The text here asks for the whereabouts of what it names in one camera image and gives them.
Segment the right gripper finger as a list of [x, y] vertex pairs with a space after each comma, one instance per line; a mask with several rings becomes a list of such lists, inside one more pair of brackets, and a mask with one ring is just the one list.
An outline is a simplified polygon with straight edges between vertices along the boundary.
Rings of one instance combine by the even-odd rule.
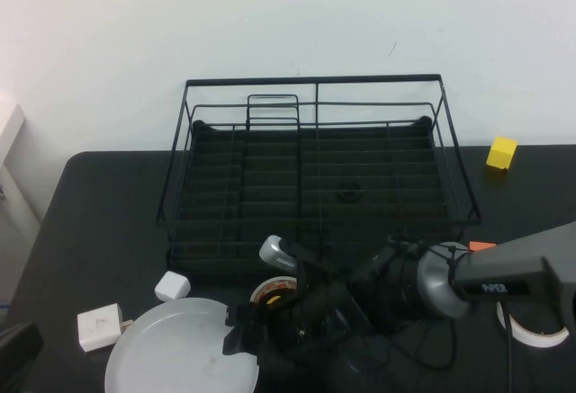
[[226, 326], [260, 326], [266, 323], [270, 309], [267, 305], [248, 303], [228, 306], [225, 316]]
[[234, 326], [225, 336], [222, 353], [247, 353], [264, 357], [269, 352], [269, 329], [266, 326]]

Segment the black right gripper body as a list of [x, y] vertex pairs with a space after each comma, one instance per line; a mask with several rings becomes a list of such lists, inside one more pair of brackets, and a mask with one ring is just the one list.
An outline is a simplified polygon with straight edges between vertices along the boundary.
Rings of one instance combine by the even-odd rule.
[[395, 258], [381, 251], [351, 272], [296, 257], [299, 290], [266, 317], [267, 340], [285, 359], [311, 362], [347, 339], [397, 331], [392, 298], [384, 289]]

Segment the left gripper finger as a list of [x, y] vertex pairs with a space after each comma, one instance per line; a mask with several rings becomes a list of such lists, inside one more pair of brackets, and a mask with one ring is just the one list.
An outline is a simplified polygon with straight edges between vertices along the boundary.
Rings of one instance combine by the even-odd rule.
[[[44, 343], [40, 337], [40, 351]], [[22, 384], [35, 359], [26, 362], [1, 361], [1, 391], [20, 392]]]
[[26, 362], [40, 353], [40, 329], [23, 322], [1, 331], [1, 361]]

